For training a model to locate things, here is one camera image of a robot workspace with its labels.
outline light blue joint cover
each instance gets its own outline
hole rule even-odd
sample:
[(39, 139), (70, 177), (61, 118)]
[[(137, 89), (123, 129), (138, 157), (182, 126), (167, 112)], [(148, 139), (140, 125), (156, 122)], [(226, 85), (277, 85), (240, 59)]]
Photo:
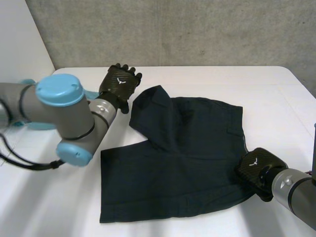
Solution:
[(65, 107), (79, 102), (84, 96), (84, 90), (75, 76), (55, 74), (37, 83), (35, 94), (44, 104)]
[(64, 142), (57, 145), (56, 152), (63, 162), (76, 166), (86, 166), (93, 157), (89, 151), (79, 146)]

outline garment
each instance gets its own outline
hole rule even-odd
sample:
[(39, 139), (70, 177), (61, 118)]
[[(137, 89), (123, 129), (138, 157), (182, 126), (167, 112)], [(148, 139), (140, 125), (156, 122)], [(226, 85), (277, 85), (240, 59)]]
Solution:
[(101, 152), (101, 223), (196, 216), (254, 194), (234, 173), (246, 153), (242, 107), (155, 86), (135, 99), (129, 125), (148, 140)]

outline robotic arm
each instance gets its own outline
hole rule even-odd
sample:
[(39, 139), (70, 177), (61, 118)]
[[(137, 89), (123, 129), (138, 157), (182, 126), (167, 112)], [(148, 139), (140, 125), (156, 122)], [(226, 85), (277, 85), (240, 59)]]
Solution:
[(236, 167), (236, 173), (263, 201), (274, 197), (316, 230), (316, 140), (312, 175), (288, 168), (285, 162), (262, 148), (247, 153)]
[(127, 100), (141, 81), (135, 68), (112, 65), (99, 92), (88, 104), (78, 78), (56, 74), (37, 85), (0, 83), (0, 128), (15, 121), (53, 123), (62, 137), (56, 152), (61, 159), (57, 168), (67, 162), (85, 166), (92, 159), (118, 108), (128, 113)]

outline white table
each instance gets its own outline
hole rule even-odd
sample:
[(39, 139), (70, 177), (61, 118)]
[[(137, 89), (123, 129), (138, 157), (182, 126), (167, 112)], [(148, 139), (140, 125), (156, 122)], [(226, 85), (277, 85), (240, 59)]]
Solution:
[[(161, 84), (170, 97), (199, 96), (244, 107), (249, 150), (263, 147), (301, 171), (312, 167), (316, 100), (282, 67), (138, 67), (143, 79), (129, 103), (144, 89)], [(63, 68), (85, 89), (98, 90), (107, 68)], [(282, 237), (316, 232), (275, 200), (257, 196), (228, 210), (191, 218), (100, 224), (100, 150), (145, 140), (118, 113), (87, 167), (64, 165), (30, 172), (0, 167), (0, 236), (26, 237)], [(26, 158), (57, 159), (56, 131), (16, 128), (10, 143)]]

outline gray wall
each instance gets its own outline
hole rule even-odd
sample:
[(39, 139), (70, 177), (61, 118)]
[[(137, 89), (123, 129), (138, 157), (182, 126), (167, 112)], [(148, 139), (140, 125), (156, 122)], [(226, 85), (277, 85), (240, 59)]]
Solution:
[(57, 69), (279, 65), (316, 96), (316, 0), (26, 2)]

